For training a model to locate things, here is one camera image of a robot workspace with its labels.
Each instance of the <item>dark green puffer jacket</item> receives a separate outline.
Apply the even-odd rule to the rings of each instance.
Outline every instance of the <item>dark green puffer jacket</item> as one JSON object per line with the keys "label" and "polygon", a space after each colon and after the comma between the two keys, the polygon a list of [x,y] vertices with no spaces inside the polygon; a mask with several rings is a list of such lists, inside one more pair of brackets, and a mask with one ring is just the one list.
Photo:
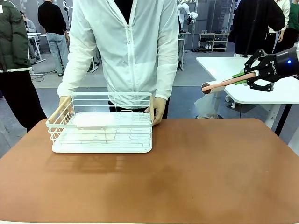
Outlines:
{"label": "dark green puffer jacket", "polygon": [[0,72],[31,70],[24,20],[13,3],[0,0]]}

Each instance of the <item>person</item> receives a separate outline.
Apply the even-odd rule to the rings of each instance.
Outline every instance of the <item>person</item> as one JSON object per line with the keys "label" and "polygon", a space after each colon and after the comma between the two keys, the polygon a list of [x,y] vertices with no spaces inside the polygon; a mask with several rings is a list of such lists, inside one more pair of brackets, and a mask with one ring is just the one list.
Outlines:
{"label": "person", "polygon": [[[286,26],[288,25],[289,21],[289,13],[290,13],[290,0],[274,0],[276,1],[277,5],[281,8],[282,12],[285,15],[285,27],[280,31],[278,43],[282,42],[285,34]],[[264,51],[269,55],[272,54],[274,50],[274,45],[276,42],[276,32],[269,28],[269,33],[267,34],[265,45],[264,45]]]}
{"label": "person", "polygon": [[268,27],[280,31],[285,16],[274,0],[242,0],[235,12],[235,56],[252,55],[264,48]]}
{"label": "person", "polygon": [[[34,23],[30,19],[26,18],[25,14],[22,11],[20,11],[20,13],[23,17],[27,33],[36,33],[36,27],[35,27]],[[37,48],[35,46],[34,39],[30,39],[29,41],[30,41],[30,45],[29,45],[29,47],[30,47],[30,56],[32,58],[35,58],[35,59],[39,60],[40,58],[37,55]]]}
{"label": "person", "polygon": [[37,17],[46,32],[58,76],[63,76],[61,60],[65,69],[69,54],[66,42],[69,41],[69,37],[61,10],[57,5],[53,4],[53,0],[45,0],[38,8]]}
{"label": "person", "polygon": [[285,35],[281,42],[277,43],[274,54],[292,48],[298,41],[299,34],[299,0],[293,0],[290,7],[290,20],[285,29]]}
{"label": "person", "polygon": [[[167,118],[178,66],[176,0],[75,0],[70,38],[69,64],[57,90],[60,103],[80,86],[98,47],[108,91],[151,92],[156,110],[153,124]],[[115,109],[115,102],[119,105],[122,100],[110,96],[110,111],[148,112],[146,106],[137,108],[136,98],[130,96],[126,100],[133,107]]]}
{"label": "person", "polygon": [[[47,118],[29,71],[29,42],[23,18],[13,3],[0,0],[0,90],[20,124],[30,131]],[[20,97],[26,94],[26,100]]]}

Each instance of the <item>wooden stick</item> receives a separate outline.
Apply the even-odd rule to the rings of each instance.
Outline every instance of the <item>wooden stick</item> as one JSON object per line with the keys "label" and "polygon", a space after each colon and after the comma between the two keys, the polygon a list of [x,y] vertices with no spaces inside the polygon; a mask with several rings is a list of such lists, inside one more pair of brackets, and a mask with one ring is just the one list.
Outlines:
{"label": "wooden stick", "polygon": [[71,96],[68,96],[68,97],[64,100],[64,102],[62,102],[62,104],[59,105],[59,107],[55,110],[55,112],[52,113],[52,115],[48,118],[48,121],[50,122],[50,124],[53,124],[53,123],[54,123],[54,121],[55,121],[55,119],[56,119],[58,113],[60,113],[60,112],[62,111],[62,108],[65,107],[65,105],[66,105],[67,103],[70,103],[70,102],[71,102]]}
{"label": "wooden stick", "polygon": [[243,75],[243,76],[239,76],[239,77],[236,77],[236,78],[232,78],[232,79],[223,81],[221,83],[217,83],[217,84],[214,84],[214,85],[209,85],[209,86],[203,87],[202,91],[207,91],[207,90],[215,89],[215,88],[218,88],[218,87],[231,85],[233,83],[237,83],[237,82],[249,79],[249,78],[253,78],[255,76],[256,76],[256,73],[255,72],[251,72],[249,74],[246,74],[246,75]]}
{"label": "wooden stick", "polygon": [[150,108],[150,119],[152,121],[154,121],[155,120],[155,115],[154,115],[154,98],[153,98],[153,96],[150,96],[149,103],[150,103],[150,105],[149,105],[149,108]]}

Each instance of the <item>person in black coat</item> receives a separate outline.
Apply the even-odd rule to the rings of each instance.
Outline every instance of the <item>person in black coat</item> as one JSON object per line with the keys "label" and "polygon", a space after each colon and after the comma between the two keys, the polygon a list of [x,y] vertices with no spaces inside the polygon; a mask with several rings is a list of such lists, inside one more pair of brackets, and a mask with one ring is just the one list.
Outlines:
{"label": "person in black coat", "polygon": [[274,31],[285,27],[285,16],[276,2],[242,0],[235,12],[231,31],[235,41],[235,53],[252,55],[258,49],[263,49],[268,27]]}

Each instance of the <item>black table leg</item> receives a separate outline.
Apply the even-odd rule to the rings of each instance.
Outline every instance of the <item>black table leg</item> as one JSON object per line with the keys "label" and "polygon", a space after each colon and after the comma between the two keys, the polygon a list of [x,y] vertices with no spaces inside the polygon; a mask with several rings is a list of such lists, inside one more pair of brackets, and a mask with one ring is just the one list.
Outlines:
{"label": "black table leg", "polygon": [[283,111],[283,113],[282,113],[282,115],[281,115],[281,118],[280,118],[280,120],[279,120],[279,122],[278,122],[278,125],[277,125],[277,128],[276,128],[276,130],[275,130],[275,134],[276,134],[277,136],[280,135],[281,130],[282,130],[282,128],[283,128],[284,125],[285,125],[285,121],[286,121],[286,119],[287,119],[287,117],[288,117],[288,115],[289,115],[289,112],[290,112],[290,110],[291,110],[291,107],[292,107],[292,104],[287,104],[287,105],[285,105],[285,109],[284,109],[284,111]]}

